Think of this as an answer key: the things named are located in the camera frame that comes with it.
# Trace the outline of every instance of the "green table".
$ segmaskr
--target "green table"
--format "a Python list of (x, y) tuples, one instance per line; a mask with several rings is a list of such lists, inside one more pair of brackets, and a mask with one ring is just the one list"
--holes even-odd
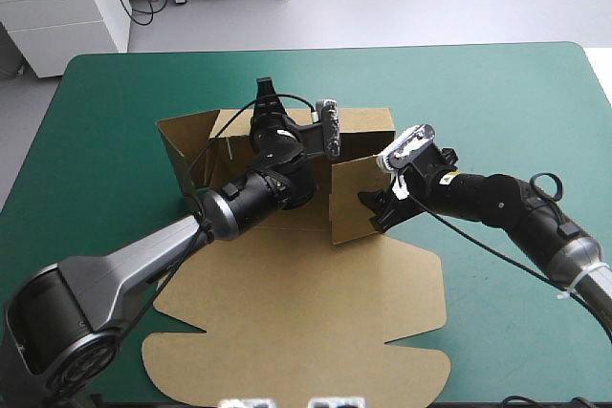
[[(0, 214), (0, 297), (37, 268), (107, 253), (182, 216), (155, 121), (238, 107), (263, 75), (310, 99), (391, 107), (398, 129), (426, 121), (464, 172), (555, 171), (562, 207), (612, 247), (612, 110), (574, 44), (88, 55), (69, 66)], [(525, 261), (503, 233), (461, 225)], [(440, 401), (612, 398), (612, 349), (576, 304), (427, 216), (392, 235), (443, 260), (448, 323), (401, 343), (448, 354)], [(151, 312), (91, 388), (109, 400), (164, 399), (140, 354), (160, 330), (188, 327)]]

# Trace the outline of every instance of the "white label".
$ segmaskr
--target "white label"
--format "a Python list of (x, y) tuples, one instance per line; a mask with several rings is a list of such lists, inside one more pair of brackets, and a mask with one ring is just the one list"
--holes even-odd
[(459, 171), (449, 172), (442, 176), (440, 179), (440, 185), (448, 185), (452, 182), (452, 180), (459, 175)]

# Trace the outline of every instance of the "gray floor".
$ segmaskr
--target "gray floor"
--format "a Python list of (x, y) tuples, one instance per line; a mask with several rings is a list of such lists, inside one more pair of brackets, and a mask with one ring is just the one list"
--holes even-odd
[[(550, 40), (612, 47), (612, 0), (170, 0), (150, 27), (132, 27), (130, 51)], [(0, 206), (58, 81), (0, 81)]]

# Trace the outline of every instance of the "cardboard box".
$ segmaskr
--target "cardboard box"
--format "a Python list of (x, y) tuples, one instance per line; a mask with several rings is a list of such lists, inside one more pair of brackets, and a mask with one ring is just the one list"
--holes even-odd
[[(207, 154), (189, 172), (188, 166), (235, 110), (214, 110), (163, 119), (158, 129), (185, 196), (203, 187), (217, 187), (244, 173), (254, 157), (249, 142), (252, 111), (246, 111), (229, 126)], [(298, 124), (310, 124), (308, 109), (289, 109)], [(339, 109), (341, 156), (330, 162), (312, 161), (319, 191), (299, 209), (274, 213), (260, 227), (329, 231), (334, 244), (373, 234), (371, 213), (357, 199), (363, 189), (388, 185), (374, 155), (393, 140), (395, 128), (388, 109)], [(187, 199), (193, 206), (193, 200)]]
[[(234, 113), (158, 123), (185, 195), (244, 172), (253, 156), (251, 113), (187, 172)], [(310, 122), (307, 110), (289, 115)], [(155, 302), (206, 331), (144, 340), (146, 371), (169, 397), (197, 406), (269, 397), (279, 408), (303, 408), (311, 397), (365, 397), (371, 407), (424, 408), (442, 391), (450, 371), (444, 353), (386, 344), (446, 322), (440, 259), (384, 235), (363, 237), (374, 231), (357, 193), (388, 184), (373, 155), (393, 140), (391, 116), (340, 109), (340, 126), (341, 158), (315, 159), (319, 191), (308, 204), (203, 247)]]

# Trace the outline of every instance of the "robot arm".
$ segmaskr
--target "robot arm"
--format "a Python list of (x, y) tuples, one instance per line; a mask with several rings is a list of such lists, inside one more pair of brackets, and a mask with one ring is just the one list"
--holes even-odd
[(257, 81), (251, 119), (256, 154), (247, 171), (195, 199), (200, 212), (111, 254), (73, 256), (25, 282), (4, 307), (0, 401), (10, 408), (63, 406), (116, 356), (142, 311), (142, 294), (188, 254), (231, 240), (277, 209), (317, 191), (309, 159), (339, 155), (336, 103), (297, 125), (272, 81)]
[[(600, 244), (558, 208), (557, 176), (538, 174), (526, 183), (501, 174), (461, 174), (455, 152), (438, 149), (434, 136), (427, 124), (413, 126), (379, 154), (379, 168), (393, 179), (387, 190), (360, 193), (375, 213), (372, 225), (385, 232), (422, 213), (420, 203), (437, 214), (503, 229), (548, 279), (576, 290), (612, 330), (612, 271)], [(554, 197), (536, 185), (542, 175), (556, 182)]]

